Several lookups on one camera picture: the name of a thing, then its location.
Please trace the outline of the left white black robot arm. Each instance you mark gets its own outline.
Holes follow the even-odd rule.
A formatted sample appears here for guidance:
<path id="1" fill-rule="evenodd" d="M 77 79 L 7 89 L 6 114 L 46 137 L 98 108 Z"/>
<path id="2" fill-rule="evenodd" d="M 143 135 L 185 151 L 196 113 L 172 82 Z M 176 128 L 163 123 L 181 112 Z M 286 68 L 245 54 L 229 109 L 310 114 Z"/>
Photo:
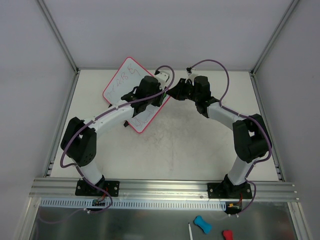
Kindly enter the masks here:
<path id="1" fill-rule="evenodd" d="M 139 85 L 124 94 L 106 112 L 90 120 L 73 117 L 67 125 L 60 147 L 63 150 L 60 166 L 66 168 L 64 158 L 72 160 L 81 176 L 77 184 L 78 196 L 105 196 L 110 193 L 109 185 L 95 162 L 97 140 L 120 122 L 127 121 L 144 112 L 149 105 L 159 107 L 166 95 L 169 76 L 160 72 L 155 76 L 144 76 Z"/>

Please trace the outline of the pink framed whiteboard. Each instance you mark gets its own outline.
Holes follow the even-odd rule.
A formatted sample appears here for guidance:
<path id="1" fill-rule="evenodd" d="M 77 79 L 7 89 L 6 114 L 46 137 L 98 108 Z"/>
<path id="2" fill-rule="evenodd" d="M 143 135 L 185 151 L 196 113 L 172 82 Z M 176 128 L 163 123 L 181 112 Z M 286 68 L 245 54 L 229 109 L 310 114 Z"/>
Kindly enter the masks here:
<path id="1" fill-rule="evenodd" d="M 153 77 L 154 74 L 129 56 L 112 77 L 102 95 L 109 104 L 115 105 L 123 95 L 132 91 L 134 87 L 139 86 L 140 81 L 145 76 Z M 169 99 L 170 97 L 166 95 L 161 106 L 148 105 L 144 112 L 129 119 L 128 124 L 137 133 L 143 133 Z"/>

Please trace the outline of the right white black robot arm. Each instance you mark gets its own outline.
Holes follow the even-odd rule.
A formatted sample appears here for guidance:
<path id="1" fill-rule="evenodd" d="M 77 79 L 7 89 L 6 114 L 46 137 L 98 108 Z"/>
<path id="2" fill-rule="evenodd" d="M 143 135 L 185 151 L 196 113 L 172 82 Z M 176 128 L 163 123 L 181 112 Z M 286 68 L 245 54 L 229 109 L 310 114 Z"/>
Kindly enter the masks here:
<path id="1" fill-rule="evenodd" d="M 262 116 L 245 116 L 223 106 L 212 95 L 206 76 L 197 76 L 194 80 L 182 78 L 167 94 L 178 101 L 193 101 L 201 115 L 232 130 L 236 159 L 231 170 L 212 192 L 222 198 L 238 198 L 246 190 L 247 177 L 255 161 L 264 157 L 271 148 Z"/>

